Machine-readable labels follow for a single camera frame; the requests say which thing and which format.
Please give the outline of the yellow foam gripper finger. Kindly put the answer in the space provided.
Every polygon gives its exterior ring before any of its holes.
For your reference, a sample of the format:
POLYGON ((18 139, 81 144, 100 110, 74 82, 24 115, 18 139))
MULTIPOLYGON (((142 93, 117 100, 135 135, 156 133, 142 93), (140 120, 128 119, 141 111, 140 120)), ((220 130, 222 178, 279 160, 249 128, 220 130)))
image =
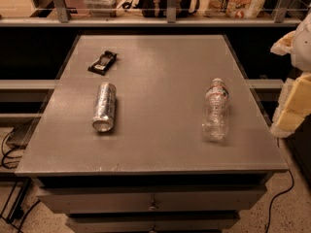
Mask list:
POLYGON ((295 31, 291 31, 284 35, 276 43, 273 44, 270 51, 277 55, 292 54, 294 45, 294 34, 295 31))
POLYGON ((278 100, 270 132, 277 138, 293 134, 311 114, 311 73, 294 79, 287 78, 278 100))

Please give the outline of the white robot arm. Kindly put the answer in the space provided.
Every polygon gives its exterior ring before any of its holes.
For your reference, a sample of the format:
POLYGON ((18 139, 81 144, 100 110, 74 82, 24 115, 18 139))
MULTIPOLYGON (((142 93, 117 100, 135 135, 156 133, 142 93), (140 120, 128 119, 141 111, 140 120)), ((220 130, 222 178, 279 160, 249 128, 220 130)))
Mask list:
POLYGON ((293 134, 311 114, 311 15, 276 43, 270 51, 278 55, 291 55, 291 63, 302 74, 287 78, 278 99, 270 132, 278 138, 293 134))

